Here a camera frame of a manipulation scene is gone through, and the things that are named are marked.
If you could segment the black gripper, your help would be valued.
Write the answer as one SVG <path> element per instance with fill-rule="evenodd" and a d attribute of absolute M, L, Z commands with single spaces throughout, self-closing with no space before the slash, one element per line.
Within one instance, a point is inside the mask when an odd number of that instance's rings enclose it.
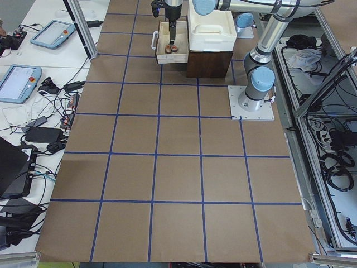
<path fill-rule="evenodd" d="M 170 40 L 176 40 L 176 25 L 180 18 L 179 0 L 153 0 L 151 2 L 152 14 L 156 18 L 159 16 L 160 9 L 165 10 L 165 17 L 169 21 Z"/>

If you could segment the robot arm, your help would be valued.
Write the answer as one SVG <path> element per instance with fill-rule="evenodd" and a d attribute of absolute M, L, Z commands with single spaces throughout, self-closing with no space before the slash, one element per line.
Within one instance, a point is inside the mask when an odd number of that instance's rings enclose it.
<path fill-rule="evenodd" d="M 176 39 L 176 24 L 181 17 L 183 0 L 153 0 L 151 2 L 152 14 L 156 18 L 160 9 L 165 10 L 165 17 L 169 22 L 170 45 L 174 45 Z"/>
<path fill-rule="evenodd" d="M 195 12 L 206 16 L 213 11 L 260 12 L 270 19 L 258 43 L 244 58 L 248 84 L 238 97 L 239 106 L 249 112 L 258 111 L 268 91 L 273 87 L 275 75 L 266 67 L 271 54 L 288 24 L 294 18 L 309 15 L 317 7 L 333 1 L 193 1 Z"/>

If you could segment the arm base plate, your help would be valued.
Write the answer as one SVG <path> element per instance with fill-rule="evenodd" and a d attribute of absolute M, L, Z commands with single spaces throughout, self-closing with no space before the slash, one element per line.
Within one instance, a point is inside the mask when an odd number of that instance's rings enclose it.
<path fill-rule="evenodd" d="M 274 121 L 272 102 L 268 94 L 262 100 L 251 100 L 245 94 L 246 86 L 228 86 L 232 120 Z"/>

